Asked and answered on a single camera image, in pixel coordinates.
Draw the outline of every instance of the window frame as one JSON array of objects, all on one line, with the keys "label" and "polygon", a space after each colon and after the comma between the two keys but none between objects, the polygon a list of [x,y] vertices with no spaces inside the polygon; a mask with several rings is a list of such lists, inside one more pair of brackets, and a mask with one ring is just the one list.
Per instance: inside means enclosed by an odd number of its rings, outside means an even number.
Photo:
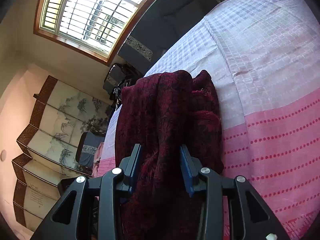
[{"label": "window frame", "polygon": [[[102,55],[103,52],[99,51],[98,49],[95,49],[94,47],[91,47],[90,45],[85,44],[84,42],[78,41],[76,39],[73,39],[72,37],[68,35],[64,35],[61,32],[58,35],[59,28],[56,28],[56,31],[50,31],[49,29],[43,29],[40,27],[41,19],[42,19],[42,11],[45,6],[45,0],[38,0],[37,7],[36,7],[36,15],[35,15],[35,21],[34,21],[34,31],[33,33],[35,35],[41,36],[43,38],[46,38],[48,40],[54,41],[62,46],[65,46],[69,49],[72,49],[78,53],[81,53],[89,58],[92,58],[108,67],[111,66],[111,63],[113,59],[115,58],[116,54],[119,52],[121,46],[124,44],[128,36],[130,35],[131,31],[137,24],[137,22],[141,19],[141,17],[144,15],[144,13],[148,10],[148,8],[153,4],[155,0],[142,0],[140,4],[137,5],[137,10],[135,13],[129,18],[128,22],[122,29],[122,32],[119,34],[118,38],[114,42],[108,56]],[[60,5],[60,13],[61,17],[57,18],[57,25],[60,25],[62,14],[64,7],[67,3],[67,0],[62,0]]]}]

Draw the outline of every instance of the red fabric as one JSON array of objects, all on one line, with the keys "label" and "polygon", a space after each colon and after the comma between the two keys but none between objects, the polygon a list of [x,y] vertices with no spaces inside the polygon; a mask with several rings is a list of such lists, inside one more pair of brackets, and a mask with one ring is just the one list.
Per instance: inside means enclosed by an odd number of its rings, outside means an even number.
[{"label": "red fabric", "polygon": [[143,147],[136,192],[121,207],[127,240],[196,239],[201,199],[189,198],[179,166],[179,146],[218,173],[223,170],[218,97],[203,70],[141,78],[122,91],[116,127],[116,166]]}]

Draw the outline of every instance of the wooden window frame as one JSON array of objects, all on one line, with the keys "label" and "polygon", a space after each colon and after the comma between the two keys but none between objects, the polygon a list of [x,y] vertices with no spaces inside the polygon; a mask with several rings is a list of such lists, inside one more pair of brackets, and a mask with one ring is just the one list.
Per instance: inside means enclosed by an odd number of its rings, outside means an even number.
[{"label": "wooden window frame", "polygon": [[128,23],[126,24],[126,26],[123,28],[122,32],[120,33],[118,39],[113,44],[112,49],[111,49],[108,57],[105,57],[97,52],[94,52],[93,50],[88,49],[87,47],[79,45],[78,43],[70,41],[66,38],[55,35],[54,33],[50,33],[48,31],[40,29],[42,9],[43,9],[45,0],[38,0],[37,7],[36,7],[36,16],[35,16],[35,21],[34,21],[33,33],[35,35],[38,35],[38,36],[43,37],[45,39],[48,39],[50,41],[54,41],[62,46],[65,46],[69,49],[72,49],[78,53],[81,53],[82,55],[85,55],[89,58],[92,58],[92,59],[110,67],[115,56],[118,54],[120,48],[125,43],[126,39],[129,37],[130,33],[132,32],[132,30],[134,29],[134,27],[136,26],[138,21],[142,18],[142,16],[145,14],[145,12],[150,8],[150,6],[155,1],[156,0],[142,0],[142,2],[138,6],[138,9],[135,11],[133,16],[129,19]]}]

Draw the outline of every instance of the window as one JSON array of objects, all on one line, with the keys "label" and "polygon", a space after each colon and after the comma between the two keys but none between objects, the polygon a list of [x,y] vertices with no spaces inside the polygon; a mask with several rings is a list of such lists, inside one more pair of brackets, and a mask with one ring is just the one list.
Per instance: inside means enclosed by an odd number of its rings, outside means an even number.
[{"label": "window", "polygon": [[142,0],[44,0],[39,29],[105,57]]}]

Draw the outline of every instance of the silver screw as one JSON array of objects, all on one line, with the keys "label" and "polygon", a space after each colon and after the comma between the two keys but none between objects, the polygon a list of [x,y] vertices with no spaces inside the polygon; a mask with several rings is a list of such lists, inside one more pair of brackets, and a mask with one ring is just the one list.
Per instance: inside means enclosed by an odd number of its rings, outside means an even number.
[{"label": "silver screw", "polygon": [[210,169],[209,168],[202,168],[201,172],[204,174],[208,174],[208,173],[210,173]]},{"label": "silver screw", "polygon": [[120,168],[114,168],[113,170],[112,170],[112,173],[113,174],[120,174],[122,172],[122,170],[120,169]]},{"label": "silver screw", "polygon": [[85,177],[84,176],[80,176],[80,177],[78,177],[77,179],[76,179],[76,182],[78,182],[78,183],[82,183],[82,182],[84,182],[85,181]]},{"label": "silver screw", "polygon": [[277,240],[278,236],[275,234],[269,234],[266,236],[266,240]]},{"label": "silver screw", "polygon": [[239,182],[245,182],[245,177],[243,177],[243,176],[238,176],[237,177],[237,181],[239,181]]}]

